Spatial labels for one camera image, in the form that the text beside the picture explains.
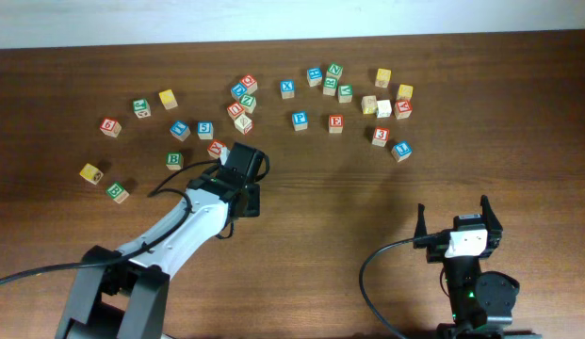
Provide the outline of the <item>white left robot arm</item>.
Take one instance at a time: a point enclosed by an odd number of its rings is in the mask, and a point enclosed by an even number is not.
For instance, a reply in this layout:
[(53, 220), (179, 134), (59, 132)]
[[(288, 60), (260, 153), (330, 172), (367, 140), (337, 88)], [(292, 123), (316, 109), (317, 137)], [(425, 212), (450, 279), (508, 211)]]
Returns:
[(181, 200), (138, 238), (116, 250), (95, 246), (81, 259), (58, 338), (162, 338), (172, 278), (199, 247), (223, 239), (239, 218), (260, 214), (268, 156), (236, 143), (188, 182)]

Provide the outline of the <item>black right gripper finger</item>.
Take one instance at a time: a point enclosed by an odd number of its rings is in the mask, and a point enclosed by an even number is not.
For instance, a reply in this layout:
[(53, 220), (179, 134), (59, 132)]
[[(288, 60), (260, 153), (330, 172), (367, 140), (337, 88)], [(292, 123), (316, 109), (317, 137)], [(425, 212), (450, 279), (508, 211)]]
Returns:
[(425, 222), (425, 205), (420, 203), (417, 206), (417, 221), (414, 230), (414, 240), (424, 237), (428, 234), (426, 222)]
[(494, 213), (489, 199), (486, 195), (480, 197), (481, 215), (486, 229), (489, 232), (502, 232), (503, 227)]

